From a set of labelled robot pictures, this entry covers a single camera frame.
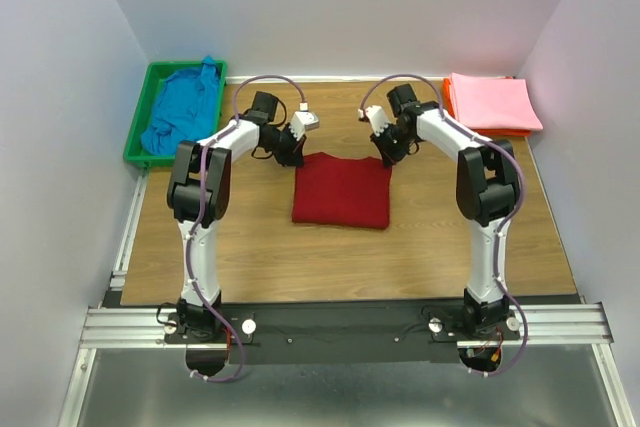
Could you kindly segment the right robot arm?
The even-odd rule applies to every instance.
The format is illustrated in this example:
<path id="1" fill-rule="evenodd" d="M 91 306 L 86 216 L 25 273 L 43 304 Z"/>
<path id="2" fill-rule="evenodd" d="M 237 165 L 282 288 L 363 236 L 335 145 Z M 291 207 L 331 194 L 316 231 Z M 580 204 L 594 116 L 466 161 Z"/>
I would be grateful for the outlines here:
<path id="1" fill-rule="evenodd" d="M 463 325 L 479 334 L 505 322 L 511 299 L 506 285 L 506 246 L 512 218 L 523 200 L 523 173 L 508 141 L 492 141 L 463 126 L 438 100 L 421 102 L 411 85 L 387 93 L 394 118 L 361 102 L 358 117 L 383 165 L 392 167 L 412 145 L 429 142 L 456 162 L 455 198 L 471 227 L 471 273 L 463 294 Z"/>

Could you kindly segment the red t-shirt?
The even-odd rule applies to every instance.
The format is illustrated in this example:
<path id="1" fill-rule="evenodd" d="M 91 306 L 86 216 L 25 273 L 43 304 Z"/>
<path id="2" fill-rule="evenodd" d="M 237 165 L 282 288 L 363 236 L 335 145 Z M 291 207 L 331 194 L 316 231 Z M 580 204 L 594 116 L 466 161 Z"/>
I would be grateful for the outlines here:
<path id="1" fill-rule="evenodd" d="M 385 230 L 390 225 L 391 176 L 392 170 L 373 157 L 307 155 L 295 173 L 292 221 Z"/>

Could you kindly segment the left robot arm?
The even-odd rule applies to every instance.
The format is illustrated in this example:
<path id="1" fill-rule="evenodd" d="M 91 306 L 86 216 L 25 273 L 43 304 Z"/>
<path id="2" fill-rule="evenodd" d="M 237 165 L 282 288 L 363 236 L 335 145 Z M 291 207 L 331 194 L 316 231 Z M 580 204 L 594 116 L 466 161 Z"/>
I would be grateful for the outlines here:
<path id="1" fill-rule="evenodd" d="M 284 167 L 304 164 L 307 132 L 318 127 L 305 96 L 281 123 L 274 121 L 281 100 L 255 94 L 248 110 L 236 113 L 215 134 L 178 145 L 167 188 L 167 205 L 183 246 L 184 277 L 175 313 L 161 324 L 168 335 L 214 339 L 229 329 L 222 320 L 217 273 L 217 230 L 230 203 L 233 163 L 261 149 Z"/>

